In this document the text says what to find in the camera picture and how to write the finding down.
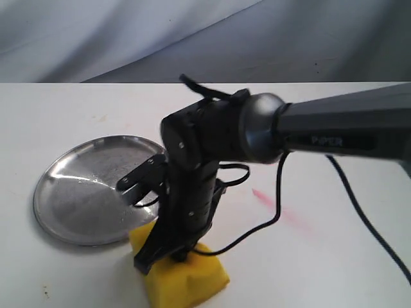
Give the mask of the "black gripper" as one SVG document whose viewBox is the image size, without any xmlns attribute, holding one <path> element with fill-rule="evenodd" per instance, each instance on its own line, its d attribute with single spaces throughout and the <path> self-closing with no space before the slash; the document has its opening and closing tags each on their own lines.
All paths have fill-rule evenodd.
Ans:
<svg viewBox="0 0 411 308">
<path fill-rule="evenodd" d="M 206 162 L 187 171 L 169 162 L 168 193 L 161 200 L 159 220 L 134 229 L 134 267 L 147 275 L 159 260 L 173 253 L 175 262 L 185 262 L 189 245 L 209 228 L 209 216 L 219 164 Z"/>
</svg>

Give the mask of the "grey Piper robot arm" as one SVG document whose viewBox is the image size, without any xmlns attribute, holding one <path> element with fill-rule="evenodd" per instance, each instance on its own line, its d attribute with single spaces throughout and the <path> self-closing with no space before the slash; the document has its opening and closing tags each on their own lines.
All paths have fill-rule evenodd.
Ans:
<svg viewBox="0 0 411 308">
<path fill-rule="evenodd" d="M 219 169 L 283 165 L 293 151 L 410 160 L 410 85 L 285 103 L 271 93 L 234 94 L 189 83 L 202 99 L 161 121 L 167 160 L 141 177 L 159 195 L 159 217 L 135 267 L 182 262 L 210 229 L 226 183 Z"/>
</svg>

